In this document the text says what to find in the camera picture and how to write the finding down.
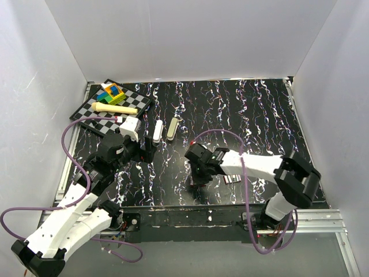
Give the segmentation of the white stapler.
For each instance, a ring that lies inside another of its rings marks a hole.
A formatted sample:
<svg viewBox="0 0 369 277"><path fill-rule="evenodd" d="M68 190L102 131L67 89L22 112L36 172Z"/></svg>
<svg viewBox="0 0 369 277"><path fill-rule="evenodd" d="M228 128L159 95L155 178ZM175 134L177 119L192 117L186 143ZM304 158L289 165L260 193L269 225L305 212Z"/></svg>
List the white stapler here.
<svg viewBox="0 0 369 277"><path fill-rule="evenodd" d="M153 142L154 143L159 143L162 137L162 132L163 132L163 121L162 120L157 120L156 124L155 124L155 129L154 129L154 133L153 133Z"/></svg>

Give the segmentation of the grey beige stapler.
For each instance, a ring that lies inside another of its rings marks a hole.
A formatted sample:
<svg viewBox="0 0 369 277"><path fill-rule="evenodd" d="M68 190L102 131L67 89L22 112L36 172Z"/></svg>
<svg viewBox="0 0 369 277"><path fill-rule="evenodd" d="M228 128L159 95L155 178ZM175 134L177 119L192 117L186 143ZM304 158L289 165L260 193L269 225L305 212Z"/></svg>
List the grey beige stapler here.
<svg viewBox="0 0 369 277"><path fill-rule="evenodd" d="M178 128L178 124L179 124L179 120L176 117L173 117L170 122L169 128L167 130L167 140L168 141L172 141L174 139L176 130Z"/></svg>

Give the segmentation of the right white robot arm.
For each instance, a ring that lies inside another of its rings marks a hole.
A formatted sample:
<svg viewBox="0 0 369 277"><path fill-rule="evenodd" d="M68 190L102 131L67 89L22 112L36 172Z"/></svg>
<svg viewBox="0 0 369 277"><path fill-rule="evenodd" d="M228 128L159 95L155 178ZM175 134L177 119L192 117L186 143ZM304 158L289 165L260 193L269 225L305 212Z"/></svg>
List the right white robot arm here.
<svg viewBox="0 0 369 277"><path fill-rule="evenodd" d="M228 148L213 152L199 143L185 153L195 185L206 185L215 175L247 175L277 185L279 192L265 204L255 220L267 229L274 229L296 208L308 209L315 199L321 180L320 172L298 152L286 155L260 156L240 154Z"/></svg>

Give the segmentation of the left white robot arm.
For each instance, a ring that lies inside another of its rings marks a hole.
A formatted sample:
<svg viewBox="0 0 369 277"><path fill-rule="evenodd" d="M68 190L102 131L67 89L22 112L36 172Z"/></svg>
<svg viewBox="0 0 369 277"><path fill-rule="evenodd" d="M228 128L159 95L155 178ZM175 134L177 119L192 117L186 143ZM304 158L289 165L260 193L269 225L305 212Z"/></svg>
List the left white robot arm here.
<svg viewBox="0 0 369 277"><path fill-rule="evenodd" d="M35 276L58 276L70 256L97 233L105 229L139 230L139 214L125 215L118 204L109 200L100 203L85 219L80 217L114 182L121 167L131 161L151 163L155 152L151 137L145 138L141 148L128 135L106 135L83 165L88 175L76 175L75 184L70 185L58 210L28 238L18 239L12 252Z"/></svg>

